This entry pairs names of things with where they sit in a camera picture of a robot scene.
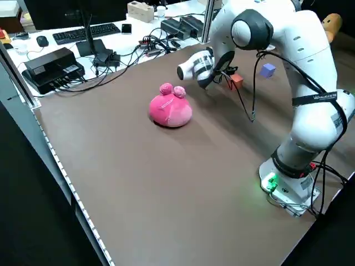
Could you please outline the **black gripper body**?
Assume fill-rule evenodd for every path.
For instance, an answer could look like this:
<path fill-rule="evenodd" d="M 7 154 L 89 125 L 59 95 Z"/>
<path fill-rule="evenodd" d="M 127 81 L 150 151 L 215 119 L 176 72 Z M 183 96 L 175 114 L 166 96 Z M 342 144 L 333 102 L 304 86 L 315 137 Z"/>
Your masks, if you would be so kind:
<path fill-rule="evenodd" d="M 212 72 L 212 79 L 215 79 L 222 71 L 227 69 L 235 56 L 234 51 L 228 51 L 223 55 L 214 53 L 214 68 Z"/>

